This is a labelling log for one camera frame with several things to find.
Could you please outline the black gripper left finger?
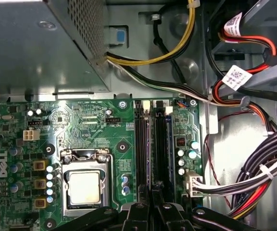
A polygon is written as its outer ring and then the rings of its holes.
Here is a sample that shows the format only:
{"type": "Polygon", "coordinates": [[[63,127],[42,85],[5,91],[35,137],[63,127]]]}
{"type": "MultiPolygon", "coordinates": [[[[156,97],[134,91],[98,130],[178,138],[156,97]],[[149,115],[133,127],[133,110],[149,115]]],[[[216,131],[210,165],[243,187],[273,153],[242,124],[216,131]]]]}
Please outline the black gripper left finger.
{"type": "Polygon", "coordinates": [[[105,206],[69,221],[55,231],[147,231],[150,219],[149,189],[139,185],[138,201],[121,211],[105,206]]]}

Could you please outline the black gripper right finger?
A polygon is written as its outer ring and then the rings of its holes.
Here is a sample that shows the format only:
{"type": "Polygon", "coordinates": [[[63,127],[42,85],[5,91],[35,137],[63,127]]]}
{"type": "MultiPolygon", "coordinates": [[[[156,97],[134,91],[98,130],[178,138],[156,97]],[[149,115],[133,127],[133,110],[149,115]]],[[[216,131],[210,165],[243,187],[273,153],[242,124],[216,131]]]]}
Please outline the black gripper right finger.
{"type": "Polygon", "coordinates": [[[205,207],[197,207],[186,214],[182,206],[164,200],[164,187],[152,186],[152,200],[163,231],[256,231],[226,215],[205,207]]]}

